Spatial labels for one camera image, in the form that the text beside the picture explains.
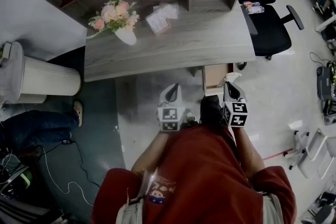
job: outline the printed logo on shirt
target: printed logo on shirt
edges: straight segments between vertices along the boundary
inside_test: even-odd
[[[150,187],[149,200],[155,204],[164,204],[170,194],[175,191],[176,182],[158,176]]]

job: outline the chair seat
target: chair seat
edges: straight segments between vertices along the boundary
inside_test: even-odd
[[[256,56],[272,56],[292,46],[292,42],[275,9],[264,5],[265,12],[250,15],[258,35],[251,36]]]

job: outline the slipper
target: slipper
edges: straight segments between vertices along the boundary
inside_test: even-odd
[[[74,111],[78,114],[78,127],[81,127],[83,121],[83,105],[79,101],[75,101],[73,107]]]

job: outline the shirt sleeve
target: shirt sleeve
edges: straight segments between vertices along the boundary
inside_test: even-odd
[[[256,191],[278,197],[284,224],[293,224],[296,219],[296,201],[289,180],[281,166],[267,167],[250,180]]]
[[[115,223],[119,209],[129,199],[137,197],[141,179],[126,169],[111,169],[94,201],[91,224]]]

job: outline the red shirt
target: red shirt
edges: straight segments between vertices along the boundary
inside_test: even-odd
[[[128,170],[108,171],[91,223],[115,223],[127,193],[135,198],[140,185],[141,179]],[[284,169],[267,167],[248,181],[230,133],[199,125],[169,139],[145,198],[143,223],[262,223],[259,191],[276,195],[284,223],[294,223],[296,202]]]

